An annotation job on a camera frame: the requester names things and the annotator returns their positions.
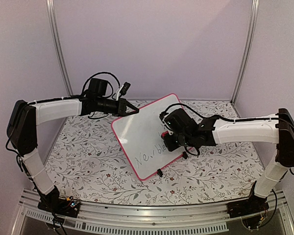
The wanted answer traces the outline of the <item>red black whiteboard eraser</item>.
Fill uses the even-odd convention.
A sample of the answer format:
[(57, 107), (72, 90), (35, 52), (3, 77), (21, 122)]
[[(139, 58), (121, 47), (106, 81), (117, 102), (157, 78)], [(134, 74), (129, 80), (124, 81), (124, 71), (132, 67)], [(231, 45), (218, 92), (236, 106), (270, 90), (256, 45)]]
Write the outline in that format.
[(162, 134), (161, 134), (161, 138), (164, 138), (166, 135), (168, 135), (169, 134), (169, 132), (168, 131), (166, 131), (166, 132), (163, 132)]

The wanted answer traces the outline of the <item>pink framed whiteboard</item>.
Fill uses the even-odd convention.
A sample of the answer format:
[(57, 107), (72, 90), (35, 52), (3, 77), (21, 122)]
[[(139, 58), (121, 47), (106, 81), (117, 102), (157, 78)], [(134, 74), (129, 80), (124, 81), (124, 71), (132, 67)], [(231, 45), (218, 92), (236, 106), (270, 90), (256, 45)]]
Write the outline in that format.
[(184, 148), (169, 152), (161, 135), (166, 128), (159, 115), (171, 104), (179, 103), (176, 94), (153, 101), (134, 115), (120, 117), (111, 128), (137, 178), (145, 181), (183, 156)]

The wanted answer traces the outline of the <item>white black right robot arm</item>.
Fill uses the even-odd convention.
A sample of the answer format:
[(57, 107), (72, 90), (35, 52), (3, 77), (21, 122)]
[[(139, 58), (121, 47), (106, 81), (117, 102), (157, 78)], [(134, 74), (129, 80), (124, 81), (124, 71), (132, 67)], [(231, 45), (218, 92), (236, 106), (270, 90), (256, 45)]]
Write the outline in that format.
[(228, 142), (268, 142), (276, 145), (276, 153), (262, 176), (254, 183), (244, 210), (255, 213), (271, 190), (294, 167), (294, 120), (287, 109), (264, 117), (229, 119), (219, 115), (202, 118), (197, 123), (182, 108), (159, 115), (167, 128), (161, 138), (170, 152), (183, 147), (199, 151), (202, 146)]

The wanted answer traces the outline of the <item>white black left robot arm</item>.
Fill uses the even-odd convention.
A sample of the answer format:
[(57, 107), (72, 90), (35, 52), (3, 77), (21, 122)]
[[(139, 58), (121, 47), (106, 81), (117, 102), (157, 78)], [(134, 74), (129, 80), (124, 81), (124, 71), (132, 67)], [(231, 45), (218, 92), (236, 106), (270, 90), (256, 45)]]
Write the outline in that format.
[(33, 183), (36, 190), (45, 196), (44, 204), (52, 212), (60, 212), (63, 202), (56, 185), (46, 171), (38, 149), (40, 126), (59, 119), (103, 113), (116, 117), (137, 114), (139, 109), (125, 95), (131, 84), (124, 82), (116, 91), (107, 95), (110, 82), (96, 76), (89, 78), (80, 94), (36, 101), (16, 101), (8, 126), (6, 149), (16, 154), (21, 171)]

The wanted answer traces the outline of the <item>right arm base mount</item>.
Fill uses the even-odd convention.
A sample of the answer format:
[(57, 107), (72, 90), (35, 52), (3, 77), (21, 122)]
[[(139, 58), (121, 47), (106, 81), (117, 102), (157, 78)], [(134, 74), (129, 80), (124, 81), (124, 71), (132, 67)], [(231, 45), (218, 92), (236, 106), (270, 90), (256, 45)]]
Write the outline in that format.
[(226, 207), (230, 218), (246, 216), (269, 209), (267, 199), (255, 196), (254, 193), (247, 199), (229, 202), (226, 204)]

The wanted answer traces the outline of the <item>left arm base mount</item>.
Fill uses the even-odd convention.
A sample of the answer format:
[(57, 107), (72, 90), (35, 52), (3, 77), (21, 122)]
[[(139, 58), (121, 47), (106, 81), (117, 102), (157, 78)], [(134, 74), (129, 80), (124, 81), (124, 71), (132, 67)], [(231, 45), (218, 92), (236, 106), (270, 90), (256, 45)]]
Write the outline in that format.
[(80, 199), (41, 197), (38, 204), (38, 209), (53, 212), (54, 214), (77, 218), (81, 206)]

